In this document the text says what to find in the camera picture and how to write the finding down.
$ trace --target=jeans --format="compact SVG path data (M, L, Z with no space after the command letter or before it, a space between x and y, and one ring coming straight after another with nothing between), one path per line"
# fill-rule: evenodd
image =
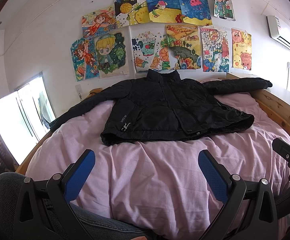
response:
M9 239L13 239L15 209L24 179L25 176L14 172L0 174L0 227ZM58 221L51 202L49 200L44 200L44 202L56 233L67 239L66 232ZM70 205L94 240L130 240L139 236L145 236L147 240L163 239L149 229L142 229L121 221L105 218L74 204Z

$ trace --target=air conditioner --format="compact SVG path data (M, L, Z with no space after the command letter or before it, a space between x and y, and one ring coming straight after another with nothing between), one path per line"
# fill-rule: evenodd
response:
M276 16L267 16L269 35L290 49L290 26Z

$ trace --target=jacket pocket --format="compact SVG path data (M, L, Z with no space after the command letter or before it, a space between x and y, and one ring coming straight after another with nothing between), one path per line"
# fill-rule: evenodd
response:
M197 120L188 112L183 109L173 109L183 131L186 134L199 135L204 129L200 126Z
M123 132L132 130L136 121L141 117L140 115L140 112L142 110L141 107L139 107L134 103L131 103L129 106L131 107L131 110L128 111L128 113L126 113L124 117L121 119L122 126L121 131Z

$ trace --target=black jacket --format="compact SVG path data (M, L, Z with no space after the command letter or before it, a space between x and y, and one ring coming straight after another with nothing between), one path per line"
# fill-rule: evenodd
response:
M254 116L219 102L213 95L266 89L262 78L199 83L179 73L149 70L147 77L118 82L73 106L51 124L55 131L69 119L106 100L116 100L101 133L105 145L133 141L187 141L245 130Z

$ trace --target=pink bedsheet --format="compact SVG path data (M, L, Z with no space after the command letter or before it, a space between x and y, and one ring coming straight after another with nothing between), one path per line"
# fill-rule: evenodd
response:
M255 116L251 128L240 133L204 137L196 141L135 142L104 146L100 133L113 101L63 124L32 158L27 176L49 179L62 173L85 149L96 164L75 204L98 215L141 228L167 239L198 239L218 213L218 202L197 164L208 149L229 173L245 180L266 178L274 195L289 187L285 160L272 151L274 138L290 144L290 137L267 117L248 93L216 96L222 103ZM285 230L285 221L280 221Z

